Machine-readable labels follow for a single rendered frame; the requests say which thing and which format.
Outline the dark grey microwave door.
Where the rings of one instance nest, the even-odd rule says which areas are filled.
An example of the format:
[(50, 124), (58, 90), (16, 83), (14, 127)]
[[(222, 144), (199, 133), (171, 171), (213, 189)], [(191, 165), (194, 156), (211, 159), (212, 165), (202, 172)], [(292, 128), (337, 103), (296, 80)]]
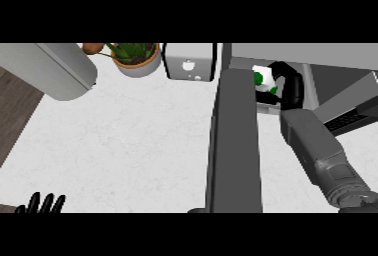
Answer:
[(206, 213), (261, 213), (253, 72), (219, 74), (211, 118)]

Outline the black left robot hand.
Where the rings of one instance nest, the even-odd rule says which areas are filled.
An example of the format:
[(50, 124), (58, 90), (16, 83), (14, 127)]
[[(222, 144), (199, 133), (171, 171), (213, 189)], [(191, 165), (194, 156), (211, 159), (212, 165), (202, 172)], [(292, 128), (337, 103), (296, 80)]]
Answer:
[(35, 192), (30, 195), (27, 205), (19, 205), (14, 209), (16, 213), (58, 213), (64, 204), (66, 196), (60, 195), (54, 197), (53, 193), (48, 193), (45, 197), (41, 197)]

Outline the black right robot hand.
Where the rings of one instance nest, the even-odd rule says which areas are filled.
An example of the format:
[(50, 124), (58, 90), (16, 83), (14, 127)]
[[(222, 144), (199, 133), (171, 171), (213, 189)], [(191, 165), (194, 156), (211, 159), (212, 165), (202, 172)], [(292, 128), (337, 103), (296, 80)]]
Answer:
[(281, 110), (301, 109), (304, 102), (302, 75), (283, 61), (274, 61), (268, 68), (273, 80), (277, 80), (278, 77), (284, 78), (281, 96), (275, 96), (270, 92), (255, 92), (256, 102), (270, 105), (280, 104)]

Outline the grey microwave body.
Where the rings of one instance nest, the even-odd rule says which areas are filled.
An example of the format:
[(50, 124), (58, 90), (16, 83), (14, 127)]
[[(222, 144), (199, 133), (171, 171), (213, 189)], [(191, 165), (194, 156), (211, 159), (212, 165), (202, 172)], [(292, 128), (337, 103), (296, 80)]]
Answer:
[(304, 108), (335, 136), (378, 124), (378, 46), (225, 43), (221, 69), (283, 61), (302, 75)]

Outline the white green milk carton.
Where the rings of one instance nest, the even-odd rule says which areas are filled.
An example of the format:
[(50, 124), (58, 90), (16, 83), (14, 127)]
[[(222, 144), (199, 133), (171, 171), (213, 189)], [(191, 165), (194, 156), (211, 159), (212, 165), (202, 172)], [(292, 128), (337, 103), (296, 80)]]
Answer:
[(265, 66), (253, 65), (252, 71), (253, 71), (255, 90), (259, 92), (275, 94), (277, 85), (273, 79), (271, 68)]

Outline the orange brown round object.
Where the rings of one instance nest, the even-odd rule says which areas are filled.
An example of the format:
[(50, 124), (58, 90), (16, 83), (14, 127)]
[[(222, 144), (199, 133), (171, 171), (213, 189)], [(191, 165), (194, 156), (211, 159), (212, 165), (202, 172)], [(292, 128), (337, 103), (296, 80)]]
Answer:
[(84, 43), (82, 44), (82, 52), (86, 55), (94, 55), (103, 50), (103, 43)]

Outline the white boxy appliance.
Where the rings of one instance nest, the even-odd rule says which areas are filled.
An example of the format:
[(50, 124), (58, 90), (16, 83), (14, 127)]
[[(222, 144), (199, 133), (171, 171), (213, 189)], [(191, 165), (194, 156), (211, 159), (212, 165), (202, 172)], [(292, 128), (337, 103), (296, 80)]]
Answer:
[(162, 62), (171, 80), (211, 82), (215, 73), (215, 43), (163, 43)]

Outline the beige plant pot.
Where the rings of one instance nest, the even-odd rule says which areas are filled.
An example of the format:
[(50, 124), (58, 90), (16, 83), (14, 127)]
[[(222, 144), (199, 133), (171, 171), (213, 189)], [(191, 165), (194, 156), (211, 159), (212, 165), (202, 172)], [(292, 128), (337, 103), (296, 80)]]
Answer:
[(150, 57), (135, 65), (125, 65), (117, 60), (113, 61), (116, 68), (120, 73), (131, 78), (141, 78), (150, 75), (160, 64), (160, 49), (159, 44), (153, 44), (154, 51), (150, 54)]

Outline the green leafy plant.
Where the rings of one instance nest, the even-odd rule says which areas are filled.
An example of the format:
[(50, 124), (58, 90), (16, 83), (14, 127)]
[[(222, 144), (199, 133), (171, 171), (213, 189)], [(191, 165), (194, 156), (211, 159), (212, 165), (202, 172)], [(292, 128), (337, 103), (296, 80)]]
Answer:
[(107, 57), (123, 65), (143, 63), (156, 52), (154, 43), (106, 43), (110, 53)]

